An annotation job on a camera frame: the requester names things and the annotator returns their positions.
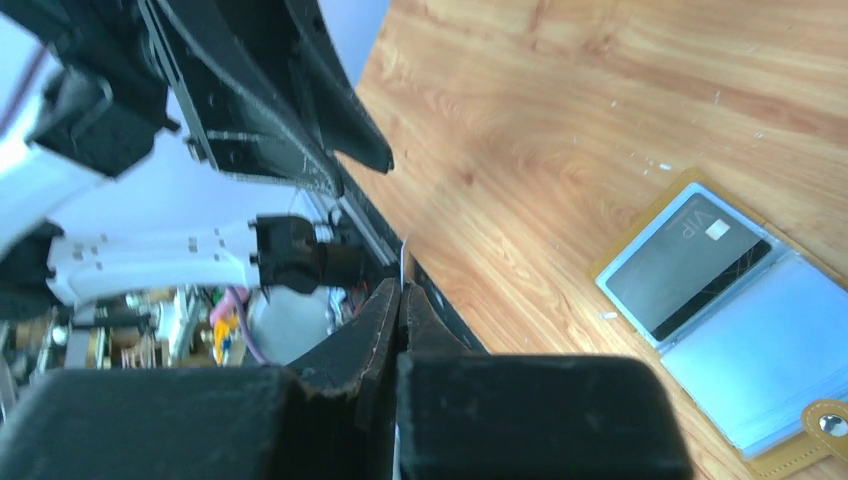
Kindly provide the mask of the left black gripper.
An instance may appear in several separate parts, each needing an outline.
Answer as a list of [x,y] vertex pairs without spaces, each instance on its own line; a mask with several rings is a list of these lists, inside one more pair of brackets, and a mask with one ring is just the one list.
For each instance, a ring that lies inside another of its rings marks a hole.
[[338,198],[334,157],[250,55],[216,1],[4,1],[59,62],[25,140],[109,178],[182,125],[217,170]]

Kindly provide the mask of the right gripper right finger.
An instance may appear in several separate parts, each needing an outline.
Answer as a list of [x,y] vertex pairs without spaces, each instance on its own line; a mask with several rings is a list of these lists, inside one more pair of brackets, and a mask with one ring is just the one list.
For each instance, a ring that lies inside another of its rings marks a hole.
[[668,395],[622,356],[469,351],[419,286],[401,297],[399,466],[406,479],[689,479]]

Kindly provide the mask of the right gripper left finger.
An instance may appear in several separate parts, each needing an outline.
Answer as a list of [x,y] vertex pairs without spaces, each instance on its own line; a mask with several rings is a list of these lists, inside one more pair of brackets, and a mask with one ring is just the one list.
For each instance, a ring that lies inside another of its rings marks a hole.
[[287,366],[54,370],[1,429],[5,479],[389,479],[401,286]]

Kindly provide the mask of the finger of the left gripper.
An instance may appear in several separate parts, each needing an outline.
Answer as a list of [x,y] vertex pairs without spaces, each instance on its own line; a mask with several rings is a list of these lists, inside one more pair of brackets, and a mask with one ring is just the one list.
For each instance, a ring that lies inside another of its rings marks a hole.
[[355,93],[318,2],[234,0],[218,8],[314,143],[373,171],[394,168],[391,147]]

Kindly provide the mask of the black VIP card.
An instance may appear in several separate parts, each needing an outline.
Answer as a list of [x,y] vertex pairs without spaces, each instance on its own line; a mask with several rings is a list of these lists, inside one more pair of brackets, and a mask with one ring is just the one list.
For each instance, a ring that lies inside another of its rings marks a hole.
[[662,344],[771,254],[774,241],[695,185],[602,270],[596,284]]
[[414,277],[414,257],[410,252],[410,236],[407,235],[401,242],[399,258],[399,274],[402,288],[412,282]]

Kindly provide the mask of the yellow leather card holder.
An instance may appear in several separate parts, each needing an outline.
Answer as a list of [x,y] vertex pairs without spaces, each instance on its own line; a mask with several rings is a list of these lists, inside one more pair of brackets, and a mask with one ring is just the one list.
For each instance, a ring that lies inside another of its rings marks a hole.
[[[698,185],[764,230],[771,254],[656,344],[597,277],[681,194]],[[685,170],[590,266],[594,284],[655,351],[757,479],[847,459],[847,280],[704,172]]]

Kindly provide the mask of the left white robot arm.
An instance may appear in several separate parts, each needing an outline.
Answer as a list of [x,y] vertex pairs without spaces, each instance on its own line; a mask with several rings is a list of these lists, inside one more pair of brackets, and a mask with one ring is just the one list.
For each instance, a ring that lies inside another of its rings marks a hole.
[[391,148],[355,92],[385,1],[5,1],[59,64],[1,152],[1,314],[173,285],[351,287],[370,227],[317,237]]

